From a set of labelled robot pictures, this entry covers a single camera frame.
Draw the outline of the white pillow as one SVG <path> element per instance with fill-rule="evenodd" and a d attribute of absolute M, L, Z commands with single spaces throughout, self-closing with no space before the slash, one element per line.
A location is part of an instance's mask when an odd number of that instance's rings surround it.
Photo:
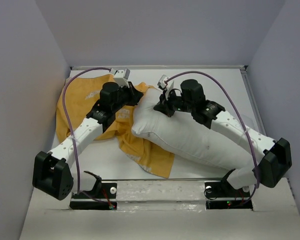
<path fill-rule="evenodd" d="M 157 89 L 147 90 L 133 111 L 131 132 L 173 156 L 157 155 L 149 163 L 140 163 L 146 172 L 163 178 L 212 178 L 252 163 L 244 149 L 198 124 L 189 113 L 167 117 L 155 111 L 159 96 Z"/>

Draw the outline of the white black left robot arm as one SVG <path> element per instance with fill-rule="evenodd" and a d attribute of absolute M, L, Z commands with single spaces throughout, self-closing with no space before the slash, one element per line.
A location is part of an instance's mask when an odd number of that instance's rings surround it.
<path fill-rule="evenodd" d="M 143 93 L 131 82 L 120 86 L 107 82 L 102 86 L 99 99 L 87 113 L 79 127 L 62 143 L 49 152 L 40 151 L 34 159 L 32 185 L 61 201 L 70 193 L 85 193 L 94 198 L 102 190 L 100 176 L 84 171 L 88 177 L 81 181 L 80 173 L 73 175 L 71 167 L 78 164 L 79 155 L 115 121 L 116 113 L 124 106 L 136 106 Z"/>

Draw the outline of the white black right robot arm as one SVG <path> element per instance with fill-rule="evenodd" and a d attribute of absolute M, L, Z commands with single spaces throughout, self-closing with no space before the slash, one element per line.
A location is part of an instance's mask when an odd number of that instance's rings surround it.
<path fill-rule="evenodd" d="M 239 117 L 232 116 L 223 106 L 206 99 L 203 86 L 195 79 L 184 80 L 180 95 L 174 84 L 163 76 L 158 82 L 162 90 L 154 110 L 172 117 L 176 111 L 190 113 L 192 118 L 209 130 L 223 135 L 252 156 L 252 165 L 231 169 L 222 179 L 220 190 L 232 196 L 243 187 L 262 184 L 274 188 L 292 166 L 290 143 L 272 139 L 247 127 Z"/>

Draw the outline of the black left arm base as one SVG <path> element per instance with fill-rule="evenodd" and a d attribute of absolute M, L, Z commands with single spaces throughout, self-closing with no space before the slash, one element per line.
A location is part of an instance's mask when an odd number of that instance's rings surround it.
<path fill-rule="evenodd" d="M 69 208 L 72 210 L 115 211 L 117 209 L 118 183 L 102 180 L 92 172 L 84 171 L 89 178 L 84 179 L 79 193 L 72 192 Z"/>

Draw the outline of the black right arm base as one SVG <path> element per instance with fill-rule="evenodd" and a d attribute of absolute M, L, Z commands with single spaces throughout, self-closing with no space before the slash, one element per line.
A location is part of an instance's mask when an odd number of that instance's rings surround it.
<path fill-rule="evenodd" d="M 234 170 L 230 170 L 221 180 L 208 181 L 204 183 L 203 194 L 206 198 L 205 207 L 207 210 L 253 210 L 251 200 L 248 200 L 250 191 L 244 192 L 242 188 L 234 189 L 227 178 Z"/>

